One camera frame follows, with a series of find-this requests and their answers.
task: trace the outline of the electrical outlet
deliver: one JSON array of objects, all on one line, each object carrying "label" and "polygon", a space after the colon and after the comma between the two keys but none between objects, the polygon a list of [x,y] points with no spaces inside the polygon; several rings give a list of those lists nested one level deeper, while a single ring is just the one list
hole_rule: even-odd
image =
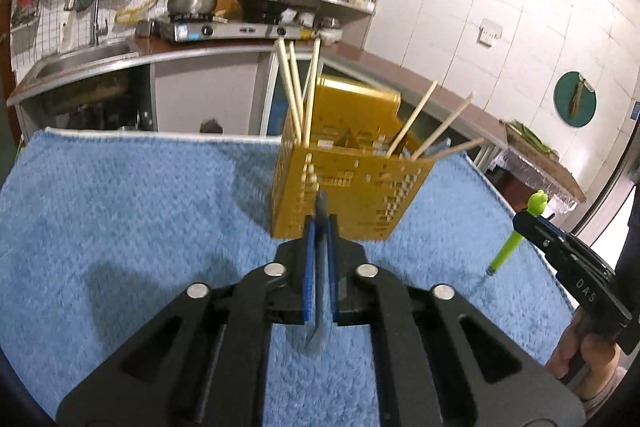
[{"label": "electrical outlet", "polygon": [[484,44],[488,48],[495,44],[497,39],[502,38],[502,26],[490,21],[489,19],[482,19],[480,25],[480,34],[478,35],[478,43]]}]

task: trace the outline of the human hand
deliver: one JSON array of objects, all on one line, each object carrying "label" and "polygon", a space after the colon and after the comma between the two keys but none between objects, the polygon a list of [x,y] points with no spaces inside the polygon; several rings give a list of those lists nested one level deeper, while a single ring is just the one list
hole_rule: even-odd
[{"label": "human hand", "polygon": [[571,324],[564,330],[545,367],[554,377],[564,377],[569,371],[569,360],[579,347],[582,358],[591,366],[591,371],[574,393],[581,399],[588,400],[602,391],[611,380],[618,367],[620,348],[615,342],[606,341],[595,333],[588,334],[579,342],[575,330],[583,315],[581,309],[575,312]]}]

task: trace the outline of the frying pan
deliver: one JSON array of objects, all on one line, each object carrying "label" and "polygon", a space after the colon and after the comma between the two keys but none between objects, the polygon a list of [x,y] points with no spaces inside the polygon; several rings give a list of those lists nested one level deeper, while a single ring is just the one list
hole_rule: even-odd
[{"label": "frying pan", "polygon": [[286,3],[274,0],[238,0],[238,4],[244,17],[256,14],[279,16],[287,9]]}]

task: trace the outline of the green pen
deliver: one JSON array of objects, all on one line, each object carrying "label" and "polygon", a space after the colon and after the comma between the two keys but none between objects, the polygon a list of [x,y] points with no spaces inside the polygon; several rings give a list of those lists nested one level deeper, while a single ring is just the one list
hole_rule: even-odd
[{"label": "green pen", "polygon": [[[527,212],[534,217],[540,216],[545,211],[547,201],[548,197],[545,194],[545,191],[539,190],[535,194],[532,194],[529,201],[527,201]],[[507,261],[523,239],[524,237],[515,230],[511,232],[511,235],[507,238],[505,244],[500,248],[498,255],[495,256],[494,260],[491,261],[489,268],[486,269],[486,274],[493,275],[496,273],[498,268]]]}]

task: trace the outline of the plastic wrap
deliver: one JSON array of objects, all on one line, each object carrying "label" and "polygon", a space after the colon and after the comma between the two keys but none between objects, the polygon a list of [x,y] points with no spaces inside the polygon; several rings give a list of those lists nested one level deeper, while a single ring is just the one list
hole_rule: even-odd
[{"label": "plastic wrap", "polygon": [[556,214],[565,214],[574,210],[578,200],[552,177],[523,158],[517,151],[507,148],[501,151],[489,165],[489,170],[501,167],[509,171],[522,183],[535,190],[544,190],[549,197],[549,206]]}]

